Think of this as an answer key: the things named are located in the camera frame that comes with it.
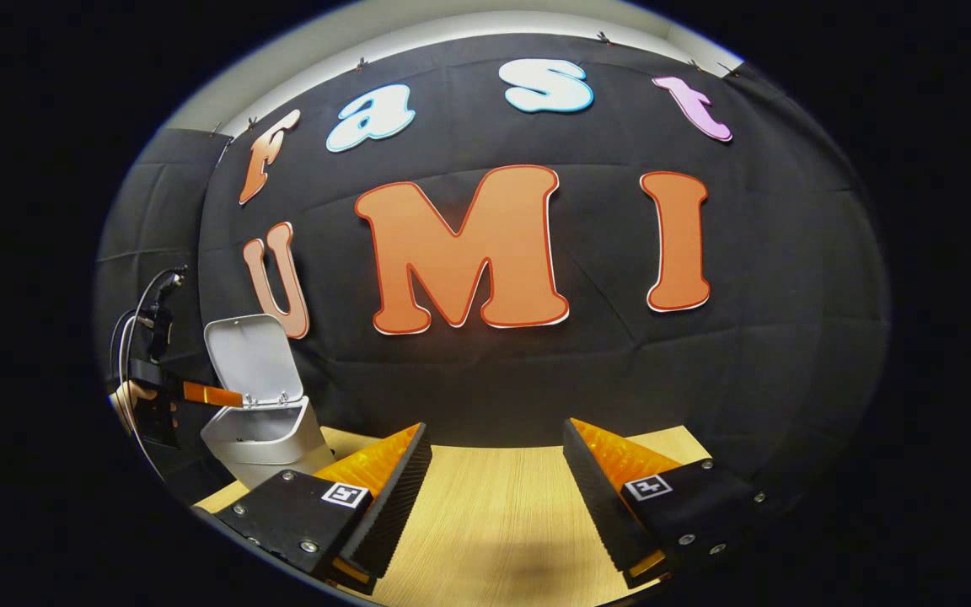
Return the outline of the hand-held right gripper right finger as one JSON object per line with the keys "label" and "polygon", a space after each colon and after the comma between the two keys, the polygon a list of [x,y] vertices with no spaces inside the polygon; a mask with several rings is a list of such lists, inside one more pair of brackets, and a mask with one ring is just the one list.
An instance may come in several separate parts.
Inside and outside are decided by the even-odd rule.
{"label": "hand-held right gripper right finger", "polygon": [[680,464],[575,418],[563,454],[628,588],[696,572],[770,518],[767,493],[710,458]]}

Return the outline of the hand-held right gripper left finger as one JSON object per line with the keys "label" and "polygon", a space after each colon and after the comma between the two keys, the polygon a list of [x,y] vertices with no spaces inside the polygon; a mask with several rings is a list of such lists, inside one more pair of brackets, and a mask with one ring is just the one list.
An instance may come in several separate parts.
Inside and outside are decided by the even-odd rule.
{"label": "hand-held right gripper left finger", "polygon": [[312,474],[277,472],[213,516],[304,575],[371,594],[431,461],[427,426],[413,424]]}

